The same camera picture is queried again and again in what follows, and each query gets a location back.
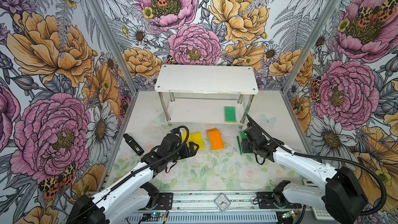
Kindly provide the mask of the light green sponge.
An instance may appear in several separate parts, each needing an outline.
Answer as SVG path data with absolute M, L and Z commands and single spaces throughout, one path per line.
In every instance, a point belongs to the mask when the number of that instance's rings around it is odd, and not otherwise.
M 247 137 L 243 131 L 239 131 L 239 139 L 242 140 L 247 140 Z
M 224 121 L 225 123 L 236 123 L 236 109 L 234 106 L 224 107 Z

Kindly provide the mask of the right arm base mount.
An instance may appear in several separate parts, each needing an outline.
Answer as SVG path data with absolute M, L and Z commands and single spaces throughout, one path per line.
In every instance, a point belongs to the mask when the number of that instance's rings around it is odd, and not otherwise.
M 301 208 L 301 204 L 288 202 L 287 198 L 283 195 L 283 189 L 289 183 L 291 183 L 291 181 L 283 180 L 273 189 L 273 191 L 257 192 L 256 197 L 253 200 L 253 204 L 258 205 L 259 209 Z

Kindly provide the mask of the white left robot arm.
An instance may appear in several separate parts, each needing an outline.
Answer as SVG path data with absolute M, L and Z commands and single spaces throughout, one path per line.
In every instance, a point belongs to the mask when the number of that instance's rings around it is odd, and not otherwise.
M 174 129 L 116 183 L 91 197 L 79 197 L 67 223 L 116 224 L 132 212 L 154 208 L 158 202 L 159 190 L 151 184 L 151 180 L 165 171 L 169 163 L 194 157 L 200 149 L 198 144 L 188 140 L 189 131 L 185 134 L 182 136 L 179 129 Z

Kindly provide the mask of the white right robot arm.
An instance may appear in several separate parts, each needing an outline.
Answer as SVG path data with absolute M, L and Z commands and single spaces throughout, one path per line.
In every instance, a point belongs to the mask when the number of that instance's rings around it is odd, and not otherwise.
M 281 182 L 275 192 L 289 203 L 300 203 L 327 211 L 341 224 L 353 224 L 368 204 L 354 172 L 346 167 L 337 169 L 322 164 L 297 152 L 288 152 L 283 142 L 267 139 L 255 124 L 244 130 L 251 150 L 265 160 L 287 167 L 315 184 L 300 186 L 288 181 Z

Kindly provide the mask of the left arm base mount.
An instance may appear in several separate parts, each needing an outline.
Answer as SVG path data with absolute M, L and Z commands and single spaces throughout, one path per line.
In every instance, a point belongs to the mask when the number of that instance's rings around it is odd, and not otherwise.
M 173 206 L 174 194 L 171 192 L 160 192 L 157 187 L 151 183 L 145 183 L 141 186 L 147 195 L 149 201 L 141 210 L 171 210 Z

